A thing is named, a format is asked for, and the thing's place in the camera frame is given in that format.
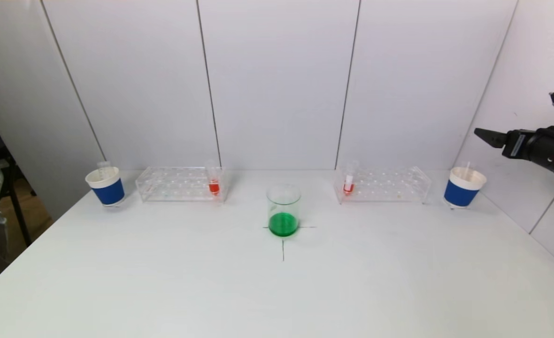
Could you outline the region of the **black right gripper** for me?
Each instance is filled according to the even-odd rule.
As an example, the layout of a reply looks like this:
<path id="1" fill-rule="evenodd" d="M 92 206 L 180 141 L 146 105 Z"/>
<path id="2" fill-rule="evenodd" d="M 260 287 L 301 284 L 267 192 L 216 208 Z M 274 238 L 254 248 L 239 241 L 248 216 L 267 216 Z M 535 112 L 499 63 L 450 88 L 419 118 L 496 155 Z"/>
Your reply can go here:
<path id="1" fill-rule="evenodd" d="M 516 129 L 508 133 L 475 128 L 474 134 L 490 147 L 504 148 L 502 156 L 511 160 L 525 160 L 541 167 L 554 166 L 554 131 L 551 128 Z"/>

